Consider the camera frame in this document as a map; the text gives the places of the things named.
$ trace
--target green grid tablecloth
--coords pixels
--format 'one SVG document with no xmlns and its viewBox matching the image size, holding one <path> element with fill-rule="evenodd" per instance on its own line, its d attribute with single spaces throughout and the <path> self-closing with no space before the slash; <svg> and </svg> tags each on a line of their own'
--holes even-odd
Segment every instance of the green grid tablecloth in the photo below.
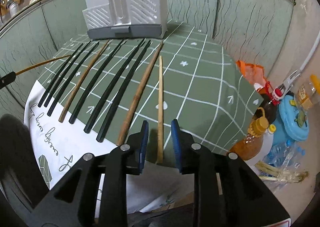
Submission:
<svg viewBox="0 0 320 227">
<path fill-rule="evenodd" d="M 260 95 L 239 73 L 235 63 L 223 48 L 214 40 L 180 22 L 169 22 L 167 33 L 164 36 L 164 46 L 161 50 L 163 57 L 164 71 L 164 164 L 165 166 L 175 165 L 174 151 L 171 140 L 171 121 L 178 119 L 180 127 L 192 134 L 195 142 L 199 142 L 211 151 L 225 154 L 237 141 L 246 135 L 247 127 L 256 108 L 262 101 Z M 59 49 L 56 56 L 71 54 L 80 43 L 89 42 L 87 35 L 78 35 L 66 42 Z M 92 107 L 97 104 L 100 96 L 111 82 L 125 59 L 129 56 L 141 39 L 128 40 L 116 53 L 111 62 L 97 80 L 94 89 L 87 97 L 78 119 L 84 124 L 87 123 Z M 102 47 L 104 41 L 93 54 L 96 54 Z M 94 67 L 85 78 L 73 100 L 69 111 L 72 112 L 78 102 L 83 90 L 88 85 L 100 65 L 109 53 L 116 47 L 119 40 L 113 40 L 102 57 L 95 63 Z M 120 102 L 116 115 L 106 134 L 106 139 L 115 143 L 120 127 L 132 102 L 135 91 L 148 66 L 153 53 L 160 43 L 158 39 L 152 39 L 152 44 L 140 62 L 132 80 L 130 81 L 125 94 Z M 90 47 L 81 54 L 73 64 L 66 78 L 76 67 L 78 62 L 90 50 Z M 105 115 L 108 112 L 110 103 L 119 90 L 130 67 L 133 65 L 136 56 L 130 61 L 115 88 L 110 94 L 98 117 L 93 130 L 98 132 Z M 59 103 L 65 105 L 68 95 L 75 87 L 92 57 L 86 59 L 76 76 L 68 85 Z M 39 82 L 46 88 L 53 78 L 55 71 L 65 60 L 60 59 L 46 65 Z M 147 148 L 147 160 L 156 161 L 157 153 L 157 114 L 158 104 L 158 61 L 150 75 L 148 84 L 144 89 L 141 100 L 137 107 L 129 134 L 140 131 L 143 120 L 149 123 L 149 141 Z"/>
</svg>

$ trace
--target orange bag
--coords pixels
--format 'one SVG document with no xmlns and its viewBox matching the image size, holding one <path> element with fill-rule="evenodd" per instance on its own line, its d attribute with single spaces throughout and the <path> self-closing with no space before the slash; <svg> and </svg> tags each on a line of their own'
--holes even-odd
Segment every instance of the orange bag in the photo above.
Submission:
<svg viewBox="0 0 320 227">
<path fill-rule="evenodd" d="M 263 66 L 245 63 L 241 60 L 236 61 L 236 64 L 238 65 L 244 78 L 246 78 L 250 84 L 254 85 L 257 82 L 262 86 L 265 86 L 267 79 L 264 77 Z"/>
</svg>

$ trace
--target white cloth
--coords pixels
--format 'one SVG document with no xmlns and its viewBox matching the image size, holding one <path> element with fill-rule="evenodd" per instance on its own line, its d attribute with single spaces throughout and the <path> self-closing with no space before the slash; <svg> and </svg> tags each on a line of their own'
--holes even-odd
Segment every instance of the white cloth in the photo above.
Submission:
<svg viewBox="0 0 320 227">
<path fill-rule="evenodd" d="M 71 115 L 69 112 L 64 123 L 60 123 L 58 119 L 63 110 L 60 104 L 57 104 L 51 117 L 48 117 L 48 108 L 37 106 L 44 91 L 44 87 L 36 81 L 26 103 L 24 124 L 30 130 L 36 160 L 44 155 L 48 161 L 52 175 L 51 189 L 85 153 L 93 153 L 95 156 L 107 154 L 116 145 L 107 140 L 97 142 L 97 133 L 91 131 L 86 134 L 83 131 L 85 125 L 78 119 L 71 125 L 68 122 Z M 127 176 L 127 212 L 157 209 L 181 199 L 192 192 L 193 188 L 193 175 L 181 175 L 175 168 L 146 161 L 140 176 Z M 99 216 L 100 197 L 101 194 L 98 194 L 95 217 Z"/>
</svg>

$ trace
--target metal screw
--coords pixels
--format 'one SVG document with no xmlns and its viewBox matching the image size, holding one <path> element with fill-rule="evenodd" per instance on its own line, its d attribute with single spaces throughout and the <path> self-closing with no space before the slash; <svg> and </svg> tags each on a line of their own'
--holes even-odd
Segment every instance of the metal screw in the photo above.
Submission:
<svg viewBox="0 0 320 227">
<path fill-rule="evenodd" d="M 85 161 L 89 161 L 92 158 L 93 158 L 93 155 L 91 153 L 86 153 L 86 154 L 83 155 L 83 159 Z"/>
<path fill-rule="evenodd" d="M 122 146 L 120 147 L 120 149 L 121 149 L 122 151 L 127 151 L 127 150 L 130 149 L 130 146 L 129 146 L 128 144 L 124 144 L 124 145 L 122 145 Z"/>
<path fill-rule="evenodd" d="M 236 153 L 229 153 L 228 157 L 229 157 L 230 159 L 235 160 L 235 159 L 238 158 L 238 155 L 237 155 Z"/>
<path fill-rule="evenodd" d="M 193 143 L 193 144 L 191 145 L 191 148 L 192 148 L 193 150 L 199 150 L 199 149 L 201 148 L 201 145 L 198 144 L 198 143 Z"/>
</svg>

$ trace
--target wooden stick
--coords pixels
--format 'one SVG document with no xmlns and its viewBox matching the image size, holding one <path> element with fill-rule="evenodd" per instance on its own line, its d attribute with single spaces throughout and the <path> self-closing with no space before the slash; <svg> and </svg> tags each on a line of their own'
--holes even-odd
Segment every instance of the wooden stick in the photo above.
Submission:
<svg viewBox="0 0 320 227">
<path fill-rule="evenodd" d="M 32 65 L 32 66 L 30 66 L 30 67 L 28 67 L 28 68 L 25 68 L 25 69 L 23 69 L 23 70 L 21 70 L 21 71 L 16 72 L 16 75 L 22 74 L 22 73 L 24 73 L 24 72 L 26 72 L 26 71 L 29 71 L 29 70 L 34 69 L 34 68 L 37 68 L 37 67 L 39 67 L 39 66 L 41 66 L 41 65 L 44 65 L 44 64 L 47 64 L 47 63 L 51 63 L 51 62 L 53 62 L 53 61 L 55 61 L 55 60 L 59 60 L 59 59 L 62 59 L 62 58 L 64 58 L 64 57 L 69 57 L 69 56 L 70 56 L 70 55 L 64 55 L 64 56 L 57 57 L 57 58 L 53 58 L 53 59 L 50 59 L 50 60 L 47 60 L 47 61 L 44 61 L 44 62 L 41 62 L 41 63 L 37 63 L 37 64 L 35 64 L 35 65 Z"/>
<path fill-rule="evenodd" d="M 129 131 L 129 127 L 130 127 L 133 115 L 134 115 L 134 113 L 135 113 L 135 111 L 137 109 L 137 106 L 139 104 L 139 100 L 140 100 L 141 95 L 143 93 L 143 89 L 144 89 L 145 85 L 147 84 L 147 81 L 149 79 L 150 73 L 151 73 L 151 71 L 153 69 L 153 66 L 155 65 L 155 62 L 156 62 L 156 60 L 157 60 L 157 58 L 159 56 L 159 53 L 161 51 L 162 46 L 163 46 L 163 41 L 161 41 L 161 43 L 159 44 L 159 46 L 157 48 L 157 51 L 153 55 L 151 62 L 149 63 L 148 67 L 146 68 L 146 71 L 143 74 L 141 82 L 140 82 L 140 84 L 139 84 L 139 86 L 138 86 L 138 88 L 136 90 L 136 93 L 135 93 L 135 95 L 133 97 L 131 106 L 130 106 L 128 112 L 127 112 L 127 116 L 123 121 L 121 130 L 120 130 L 120 133 L 119 133 L 119 136 L 118 136 L 118 140 L 117 140 L 117 143 L 116 143 L 117 146 L 121 146 L 121 145 L 124 144 L 124 141 L 125 141 L 125 139 L 127 137 L 128 131 Z"/>
<path fill-rule="evenodd" d="M 102 48 L 100 49 L 100 51 L 97 53 L 97 55 L 92 58 L 92 61 L 90 62 L 90 64 L 88 65 L 87 69 L 84 71 L 84 73 L 81 75 L 79 81 L 77 82 L 75 88 L 73 89 L 73 91 L 71 92 L 61 114 L 60 114 L 60 118 L 59 118 L 59 122 L 63 122 L 68 109 L 70 108 L 70 105 L 73 101 L 73 99 L 75 98 L 78 90 L 80 89 L 81 84 L 83 83 L 84 79 L 86 78 L 86 76 L 88 75 L 88 73 L 90 72 L 91 68 L 93 67 L 93 65 L 95 64 L 95 62 L 99 59 L 99 57 L 102 55 L 102 53 L 104 52 L 104 50 L 106 49 L 106 47 L 108 46 L 109 40 L 102 46 Z"/>
<path fill-rule="evenodd" d="M 163 161 L 163 65 L 162 56 L 159 57 L 159 96 L 158 96 L 158 155 L 157 163 Z"/>
</svg>

